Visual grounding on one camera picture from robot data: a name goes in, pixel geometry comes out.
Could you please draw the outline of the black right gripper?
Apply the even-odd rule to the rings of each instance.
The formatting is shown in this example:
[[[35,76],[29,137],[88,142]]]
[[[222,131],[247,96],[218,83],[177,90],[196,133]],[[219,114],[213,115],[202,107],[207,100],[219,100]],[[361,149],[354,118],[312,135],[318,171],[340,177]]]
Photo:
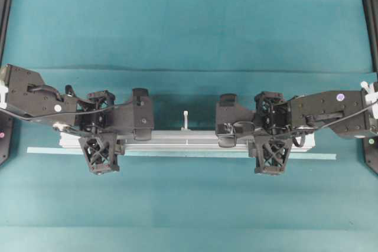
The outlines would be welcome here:
[[[254,146],[256,174],[285,172],[293,141],[286,115],[288,106],[282,93],[263,91],[255,96],[256,108],[249,109],[236,99],[234,132],[236,143],[246,140]]]

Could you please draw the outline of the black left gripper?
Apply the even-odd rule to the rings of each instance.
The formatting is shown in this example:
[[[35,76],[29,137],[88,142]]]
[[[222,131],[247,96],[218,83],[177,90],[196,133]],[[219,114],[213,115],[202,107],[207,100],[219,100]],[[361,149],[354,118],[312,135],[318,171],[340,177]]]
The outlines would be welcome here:
[[[63,132],[81,137],[79,144],[89,171],[95,175],[119,172],[116,134],[132,132],[132,99],[116,104],[115,95],[107,90],[89,93],[86,99],[76,96],[71,85],[66,95],[76,99],[72,125],[64,125]]]

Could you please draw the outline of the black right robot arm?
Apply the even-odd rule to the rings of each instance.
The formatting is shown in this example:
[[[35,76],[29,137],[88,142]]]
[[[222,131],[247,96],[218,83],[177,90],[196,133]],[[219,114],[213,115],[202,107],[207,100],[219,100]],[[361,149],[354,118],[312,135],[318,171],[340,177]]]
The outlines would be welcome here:
[[[247,141],[256,159],[255,173],[280,175],[292,147],[304,146],[307,135],[331,129],[343,139],[377,136],[377,91],[363,83],[360,90],[324,91],[285,100],[281,93],[263,91],[255,96],[251,119],[232,123],[234,141]]]

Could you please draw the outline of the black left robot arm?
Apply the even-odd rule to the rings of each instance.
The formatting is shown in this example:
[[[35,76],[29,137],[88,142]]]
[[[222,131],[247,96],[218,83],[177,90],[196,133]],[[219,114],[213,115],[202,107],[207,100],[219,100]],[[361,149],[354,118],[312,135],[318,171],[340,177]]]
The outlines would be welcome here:
[[[1,110],[77,137],[89,171],[96,175],[119,171],[118,155],[124,152],[119,137],[133,132],[126,120],[131,107],[131,101],[115,104],[115,95],[107,90],[82,99],[70,85],[60,93],[38,72],[10,64],[1,68]]]

